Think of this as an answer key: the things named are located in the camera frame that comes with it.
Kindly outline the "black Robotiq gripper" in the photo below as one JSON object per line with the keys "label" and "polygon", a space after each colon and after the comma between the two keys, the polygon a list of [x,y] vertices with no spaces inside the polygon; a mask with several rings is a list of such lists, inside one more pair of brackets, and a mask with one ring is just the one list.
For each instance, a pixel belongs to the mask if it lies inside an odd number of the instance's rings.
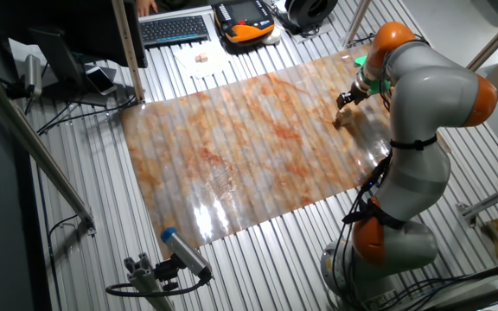
{"label": "black Robotiq gripper", "polygon": [[354,82],[351,87],[349,92],[346,94],[345,92],[341,93],[337,99],[337,107],[339,110],[343,108],[343,106],[347,103],[353,103],[355,105],[358,104],[358,102],[361,102],[362,100],[368,98],[368,92],[367,89],[361,90],[359,85]]}

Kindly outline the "person's bare hand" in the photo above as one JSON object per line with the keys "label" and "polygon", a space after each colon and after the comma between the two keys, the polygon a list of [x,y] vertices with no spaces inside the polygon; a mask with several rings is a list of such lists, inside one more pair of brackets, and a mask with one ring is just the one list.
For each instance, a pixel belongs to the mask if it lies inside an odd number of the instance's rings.
{"label": "person's bare hand", "polygon": [[136,0],[136,6],[138,17],[150,16],[158,12],[155,0]]}

